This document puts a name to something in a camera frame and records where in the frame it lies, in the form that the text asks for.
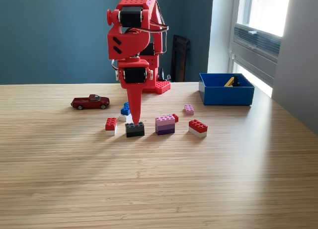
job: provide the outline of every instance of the dark wooden chair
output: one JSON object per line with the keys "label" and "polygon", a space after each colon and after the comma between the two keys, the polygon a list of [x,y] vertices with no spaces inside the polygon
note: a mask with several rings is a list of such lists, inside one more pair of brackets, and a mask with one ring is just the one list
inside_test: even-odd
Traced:
{"label": "dark wooden chair", "polygon": [[178,72],[178,81],[184,81],[185,75],[185,66],[186,66],[186,59],[187,59],[187,52],[190,47],[190,40],[174,35],[173,36],[173,46],[172,46],[172,58],[171,58],[171,68],[170,68],[170,75],[171,75],[171,82],[176,81],[176,68],[177,68],[177,54],[180,55],[180,69]]}

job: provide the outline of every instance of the toy car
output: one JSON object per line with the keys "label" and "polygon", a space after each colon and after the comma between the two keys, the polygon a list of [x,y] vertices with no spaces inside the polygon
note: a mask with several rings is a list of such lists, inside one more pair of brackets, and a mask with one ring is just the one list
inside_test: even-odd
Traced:
{"label": "toy car", "polygon": [[78,110],[83,110],[84,108],[101,108],[106,109],[109,106],[109,98],[100,97],[98,95],[92,94],[89,97],[74,98],[71,106],[77,108]]}

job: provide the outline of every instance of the red pointed tip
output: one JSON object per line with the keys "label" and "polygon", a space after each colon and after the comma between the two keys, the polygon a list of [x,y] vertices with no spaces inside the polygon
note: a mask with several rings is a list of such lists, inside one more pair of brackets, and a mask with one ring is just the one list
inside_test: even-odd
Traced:
{"label": "red pointed tip", "polygon": [[128,89],[128,101],[129,101],[129,108],[130,114],[133,118],[133,122],[135,125],[139,123],[140,120],[140,112],[141,112],[141,94],[142,89]]}

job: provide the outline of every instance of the blue box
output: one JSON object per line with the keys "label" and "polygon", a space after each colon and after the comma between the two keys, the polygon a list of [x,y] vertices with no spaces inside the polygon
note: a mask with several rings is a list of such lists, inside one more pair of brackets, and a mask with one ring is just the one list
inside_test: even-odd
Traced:
{"label": "blue box", "polygon": [[[240,86],[224,86],[238,75]],[[200,74],[199,91],[204,105],[251,105],[255,87],[243,74]]]}

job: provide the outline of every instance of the teal wall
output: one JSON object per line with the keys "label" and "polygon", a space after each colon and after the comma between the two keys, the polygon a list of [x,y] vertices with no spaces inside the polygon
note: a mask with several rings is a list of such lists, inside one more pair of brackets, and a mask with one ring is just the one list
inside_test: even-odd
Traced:
{"label": "teal wall", "polygon": [[[114,82],[105,13],[119,0],[0,0],[0,84]],[[173,35],[190,39],[186,81],[207,71],[213,0],[159,0]]]}

